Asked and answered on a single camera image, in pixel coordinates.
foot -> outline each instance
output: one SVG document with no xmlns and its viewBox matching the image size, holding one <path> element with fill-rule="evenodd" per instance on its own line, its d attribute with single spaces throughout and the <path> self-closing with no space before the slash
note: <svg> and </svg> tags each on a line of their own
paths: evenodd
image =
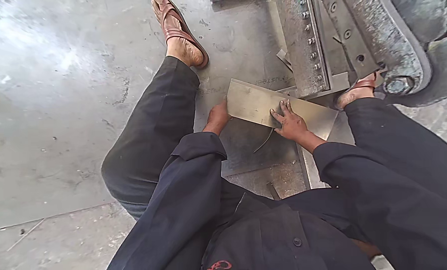
<svg viewBox="0 0 447 270">
<path fill-rule="evenodd" d="M 160 16 L 162 14 L 163 5 L 161 5 L 160 0 L 152 0 L 153 12 L 160 21 Z M 180 22 L 177 18 L 172 15 L 167 15 L 163 21 L 164 28 L 178 28 L 182 29 Z M 202 52 L 193 45 L 190 41 L 184 39 L 183 37 L 172 37 L 167 40 L 167 54 L 166 56 L 173 56 L 180 61 L 184 62 L 187 66 L 200 65 L 203 62 Z"/>
<path fill-rule="evenodd" d="M 364 81 L 364 80 L 374 80 L 375 75 L 372 73 L 369 76 L 359 80 L 360 81 Z M 345 106 L 347 106 L 350 102 L 355 101 L 357 99 L 360 98 L 374 98 L 374 88 L 371 86 L 365 86 L 365 87 L 359 87 L 359 88 L 355 88 L 352 89 L 350 91 L 348 91 L 345 94 L 342 94 L 339 99 L 337 100 L 337 106 L 340 108 L 344 108 Z"/>
</svg>

wrist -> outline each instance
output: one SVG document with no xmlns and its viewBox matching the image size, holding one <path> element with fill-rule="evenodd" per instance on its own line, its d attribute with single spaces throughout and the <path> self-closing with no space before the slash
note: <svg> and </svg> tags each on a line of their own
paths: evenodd
<svg viewBox="0 0 447 270">
<path fill-rule="evenodd" d="M 324 144 L 327 141 L 307 130 L 299 136 L 296 142 L 313 154 L 313 151 L 317 146 Z"/>
<path fill-rule="evenodd" d="M 202 132 L 213 132 L 216 135 L 220 136 L 225 125 L 217 124 L 217 123 L 207 123 L 203 128 Z"/>
</svg>

red embroidered logo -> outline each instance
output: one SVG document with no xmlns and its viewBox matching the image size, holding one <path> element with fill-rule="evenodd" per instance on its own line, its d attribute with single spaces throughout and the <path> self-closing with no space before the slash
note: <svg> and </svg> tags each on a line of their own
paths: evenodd
<svg viewBox="0 0 447 270">
<path fill-rule="evenodd" d="M 220 260 L 212 265 L 212 267 L 207 270 L 225 270 L 232 268 L 232 264 L 225 260 Z"/>
</svg>

leather sandal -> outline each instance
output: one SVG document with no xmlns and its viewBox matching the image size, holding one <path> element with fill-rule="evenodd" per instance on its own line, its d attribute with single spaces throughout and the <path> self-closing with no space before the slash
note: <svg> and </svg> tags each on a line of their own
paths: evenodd
<svg viewBox="0 0 447 270">
<path fill-rule="evenodd" d="M 377 87 L 376 85 L 376 79 L 377 79 L 377 75 L 376 72 L 372 73 L 374 75 L 374 79 L 373 80 L 361 80 L 361 81 L 357 81 L 357 83 L 355 83 L 352 87 L 350 87 L 349 89 L 347 89 L 345 92 L 343 92 L 341 95 L 339 95 L 336 99 L 335 99 L 335 104 L 334 107 L 342 110 L 341 107 L 338 106 L 339 103 L 339 99 L 342 95 L 345 95 L 346 93 L 348 93 L 350 90 L 353 89 L 357 89 L 357 88 L 362 88 L 362 87 L 371 87 L 373 88 L 373 90 L 375 90 L 375 88 Z"/>
<path fill-rule="evenodd" d="M 163 10 L 162 10 L 162 14 L 160 16 L 160 25 L 162 27 L 162 31 L 165 34 L 165 41 L 167 41 L 169 38 L 174 38 L 174 37 L 178 37 L 178 38 L 184 38 L 186 40 L 188 40 L 190 43 L 192 43 L 193 45 L 195 45 L 197 47 L 197 49 L 199 49 L 202 52 L 203 55 L 203 61 L 200 65 L 195 66 L 195 68 L 197 69 L 202 69 L 204 68 L 207 64 L 208 64 L 208 54 L 205 51 L 205 49 L 203 48 L 203 46 L 198 43 L 198 41 L 196 40 L 196 38 L 193 36 L 192 32 L 190 31 L 190 29 L 187 26 L 187 23 L 185 22 L 185 19 L 182 15 L 182 13 L 180 12 L 180 10 L 178 10 L 177 6 L 175 6 L 175 4 L 171 1 L 171 0 L 162 0 L 162 3 L 160 4 L 160 6 L 164 6 Z M 180 22 L 180 26 L 182 27 L 182 29 L 179 29 L 178 27 L 169 27 L 169 28 L 165 28 L 165 24 L 163 23 L 165 21 L 165 18 L 167 17 L 167 15 L 171 15 L 173 17 L 175 17 L 179 22 Z"/>
</svg>

shirt sleeve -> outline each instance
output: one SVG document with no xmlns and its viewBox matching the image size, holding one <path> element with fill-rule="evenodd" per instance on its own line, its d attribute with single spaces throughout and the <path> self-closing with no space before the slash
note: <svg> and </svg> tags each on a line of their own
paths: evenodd
<svg viewBox="0 0 447 270">
<path fill-rule="evenodd" d="M 199 268 L 211 236 L 203 227 L 220 208 L 221 161 L 226 158 L 215 133 L 184 136 L 165 164 L 147 210 L 108 269 L 164 269 L 175 264 L 174 258 L 189 261 L 192 255 Z"/>
<path fill-rule="evenodd" d="M 321 179 L 350 197 L 356 222 L 396 270 L 447 269 L 445 198 L 356 146 L 325 143 L 314 159 Z"/>
</svg>

